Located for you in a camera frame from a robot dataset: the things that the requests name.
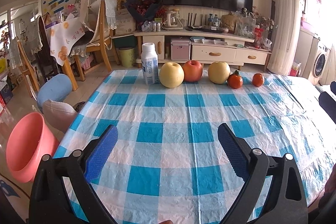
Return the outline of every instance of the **green trash bin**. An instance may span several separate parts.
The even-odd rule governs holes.
[[[119,48],[119,57],[123,67],[131,68],[135,64],[135,48],[134,47],[126,47]]]

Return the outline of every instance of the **plastic tablecloth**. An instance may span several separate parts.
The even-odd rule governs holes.
[[[141,70],[113,71],[91,95],[54,157],[68,156],[98,138],[109,124],[119,137],[101,175],[91,184],[118,223],[219,223],[243,180],[217,137],[224,122],[237,137],[267,155],[293,154],[307,204],[323,189],[336,162],[335,124],[306,79],[265,74],[265,84],[243,87],[209,81],[174,89],[145,85]],[[271,178],[251,219],[259,215]],[[76,215],[86,219],[65,180]]]

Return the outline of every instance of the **screw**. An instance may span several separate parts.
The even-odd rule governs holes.
[[[292,154],[290,154],[290,153],[287,153],[286,154],[286,159],[288,159],[288,160],[292,160],[294,157],[293,157],[293,155]]]
[[[253,154],[260,156],[263,152],[259,148],[253,149]]]
[[[47,161],[50,159],[50,156],[48,154],[43,155],[42,160]]]
[[[75,151],[73,151],[72,152],[72,155],[74,156],[74,157],[79,157],[80,155],[82,154],[82,151],[81,150],[75,150]]]

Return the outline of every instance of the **tv stand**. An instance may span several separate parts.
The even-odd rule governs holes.
[[[214,43],[192,42],[190,50],[190,59],[197,60],[203,64],[211,64],[216,61],[226,62],[229,65],[236,65],[239,69],[244,63],[264,65],[264,70],[268,64],[271,53],[249,48],[239,48],[235,44],[245,45],[245,42],[253,42],[254,39],[239,37],[229,33],[208,33],[200,30],[186,31],[161,31],[161,32],[135,32],[134,36],[138,40],[139,58],[136,60],[138,68],[141,68],[142,43],[152,42],[155,44],[155,50],[159,63],[176,62],[185,63],[187,60],[165,59],[165,40],[170,36],[185,37],[206,37],[224,39],[227,45]]]

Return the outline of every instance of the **red apple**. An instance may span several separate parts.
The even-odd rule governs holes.
[[[202,64],[196,60],[189,60],[182,66],[184,71],[184,81],[197,82],[203,74]]]

